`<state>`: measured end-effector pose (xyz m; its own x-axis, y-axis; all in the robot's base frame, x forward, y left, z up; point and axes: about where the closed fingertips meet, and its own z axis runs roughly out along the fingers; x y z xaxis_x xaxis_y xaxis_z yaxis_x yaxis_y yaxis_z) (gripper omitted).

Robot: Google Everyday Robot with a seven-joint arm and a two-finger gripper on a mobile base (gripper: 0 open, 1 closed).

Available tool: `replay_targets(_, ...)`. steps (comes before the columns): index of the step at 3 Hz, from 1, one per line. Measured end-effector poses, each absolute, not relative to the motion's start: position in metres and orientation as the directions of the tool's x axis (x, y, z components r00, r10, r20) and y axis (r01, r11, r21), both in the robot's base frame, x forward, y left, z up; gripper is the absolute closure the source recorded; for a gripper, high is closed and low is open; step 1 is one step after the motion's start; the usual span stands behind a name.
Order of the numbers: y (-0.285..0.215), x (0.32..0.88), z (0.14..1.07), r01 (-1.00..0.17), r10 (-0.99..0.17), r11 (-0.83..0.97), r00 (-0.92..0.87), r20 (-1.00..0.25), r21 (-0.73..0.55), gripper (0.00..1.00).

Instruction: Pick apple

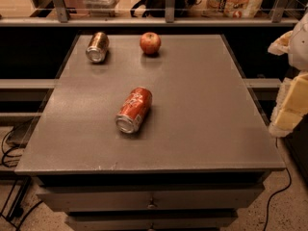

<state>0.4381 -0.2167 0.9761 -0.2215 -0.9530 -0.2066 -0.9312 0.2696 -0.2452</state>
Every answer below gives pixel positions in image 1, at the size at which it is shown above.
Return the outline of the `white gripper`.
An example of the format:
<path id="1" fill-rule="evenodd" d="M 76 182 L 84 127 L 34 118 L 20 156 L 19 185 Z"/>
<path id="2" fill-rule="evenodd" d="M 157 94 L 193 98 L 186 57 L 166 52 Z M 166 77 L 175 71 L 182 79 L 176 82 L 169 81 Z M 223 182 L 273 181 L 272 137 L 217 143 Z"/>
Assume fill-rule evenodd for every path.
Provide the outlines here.
<path id="1" fill-rule="evenodd" d="M 293 31 L 276 39 L 268 52 L 277 56 L 288 54 L 289 65 L 307 71 L 308 13 L 298 21 Z M 294 79 L 285 78 L 280 85 L 270 117 L 269 133 L 276 138 L 286 137 L 307 114 L 308 72 L 300 72 Z"/>

